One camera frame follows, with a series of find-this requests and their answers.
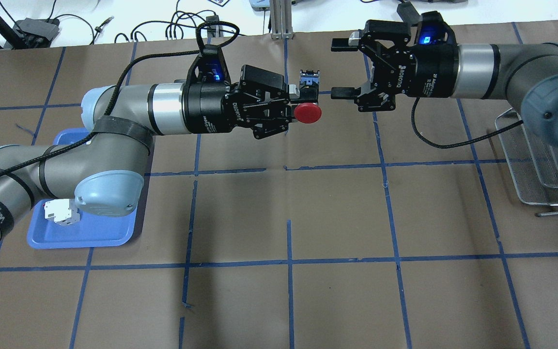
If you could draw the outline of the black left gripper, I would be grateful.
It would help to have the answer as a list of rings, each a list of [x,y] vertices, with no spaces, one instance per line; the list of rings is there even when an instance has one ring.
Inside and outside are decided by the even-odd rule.
[[[290,102],[300,98],[296,84],[282,75],[244,65],[238,82],[186,82],[183,117],[191,133],[230,133],[236,127],[264,139],[288,130],[297,122]]]

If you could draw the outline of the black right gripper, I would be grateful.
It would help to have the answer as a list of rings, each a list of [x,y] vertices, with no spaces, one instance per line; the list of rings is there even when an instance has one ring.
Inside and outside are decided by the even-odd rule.
[[[330,98],[355,101],[360,112],[393,111],[396,95],[447,98],[459,70],[458,45],[415,46],[416,35],[404,22],[368,20],[345,38],[332,38],[330,51],[361,51],[372,63],[361,87],[332,87]]]

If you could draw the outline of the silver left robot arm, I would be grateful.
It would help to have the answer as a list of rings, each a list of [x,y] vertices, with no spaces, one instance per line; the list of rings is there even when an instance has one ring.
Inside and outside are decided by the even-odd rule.
[[[206,73],[92,89],[81,103],[90,131],[83,140],[0,146],[0,241],[45,199],[72,199],[98,216],[127,216],[140,199],[155,137],[243,127],[263,139],[288,129],[302,95],[283,75],[250,65],[237,82]]]

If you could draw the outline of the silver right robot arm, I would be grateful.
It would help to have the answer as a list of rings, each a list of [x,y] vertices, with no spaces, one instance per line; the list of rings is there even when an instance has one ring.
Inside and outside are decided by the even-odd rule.
[[[360,51],[372,63],[361,86],[334,87],[332,99],[353,101],[360,112],[396,108],[396,95],[413,98],[505,100],[523,124],[558,147],[558,43],[458,44],[437,11],[416,24],[368,20],[332,52]]]

